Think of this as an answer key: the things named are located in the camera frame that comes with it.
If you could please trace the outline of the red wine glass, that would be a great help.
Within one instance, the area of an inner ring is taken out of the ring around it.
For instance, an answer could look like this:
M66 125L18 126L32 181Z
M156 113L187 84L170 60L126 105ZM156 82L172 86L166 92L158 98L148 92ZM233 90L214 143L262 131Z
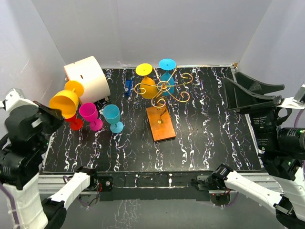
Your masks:
M65 122L70 124L70 128L74 131L80 130L83 126L83 121L77 118L75 113L73 117L65 119Z

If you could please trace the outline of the pink wine glass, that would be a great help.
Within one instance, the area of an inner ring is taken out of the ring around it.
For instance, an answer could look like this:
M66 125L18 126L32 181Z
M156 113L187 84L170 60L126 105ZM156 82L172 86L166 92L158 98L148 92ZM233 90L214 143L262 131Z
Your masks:
M90 123L90 129L99 131L103 127L103 122L98 118L98 111L94 103L84 103L79 108L81 117Z

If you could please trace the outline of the light blue wine glass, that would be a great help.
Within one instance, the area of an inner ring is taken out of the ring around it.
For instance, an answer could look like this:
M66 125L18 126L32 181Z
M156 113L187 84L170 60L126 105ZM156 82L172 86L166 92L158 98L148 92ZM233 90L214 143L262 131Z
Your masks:
M103 116L106 122L110 124L110 130L113 133L117 134L123 130L124 125L120 121L121 113L118 106L114 104L106 105L103 109Z

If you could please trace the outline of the teal wine glass back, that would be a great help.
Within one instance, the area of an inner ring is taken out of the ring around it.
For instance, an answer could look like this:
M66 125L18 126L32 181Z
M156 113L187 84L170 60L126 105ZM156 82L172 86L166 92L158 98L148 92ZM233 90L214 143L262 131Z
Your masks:
M160 77L161 81L167 82L167 91L163 92L163 96L170 96L170 94L174 93L174 79L169 73L170 70L176 69L176 62L172 59L165 58L159 61L159 67L162 70L165 70L165 73Z

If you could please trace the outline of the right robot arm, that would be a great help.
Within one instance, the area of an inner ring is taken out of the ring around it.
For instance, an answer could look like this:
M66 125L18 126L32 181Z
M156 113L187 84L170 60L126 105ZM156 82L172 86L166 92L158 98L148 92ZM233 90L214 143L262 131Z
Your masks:
M305 130L283 128L287 117L280 117L279 111L285 109L290 115L293 109L304 109L305 88L301 86L294 97L282 98L274 92L283 90L284 85L263 83L241 72L234 79L223 78L222 86L228 110L249 116L263 166L283 192L271 191L224 164L206 179L192 183L199 190L238 191L274 213L286 228L304 228Z

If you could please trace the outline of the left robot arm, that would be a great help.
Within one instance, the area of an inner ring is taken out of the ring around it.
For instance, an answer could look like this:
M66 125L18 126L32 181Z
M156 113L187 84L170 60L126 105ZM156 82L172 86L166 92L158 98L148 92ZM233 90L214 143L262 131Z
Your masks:
M41 200L39 166L50 136L64 124L59 109L38 102L14 108L0 141L0 188L16 229L60 229L67 210L82 191L98 186L95 169L80 167L55 194Z

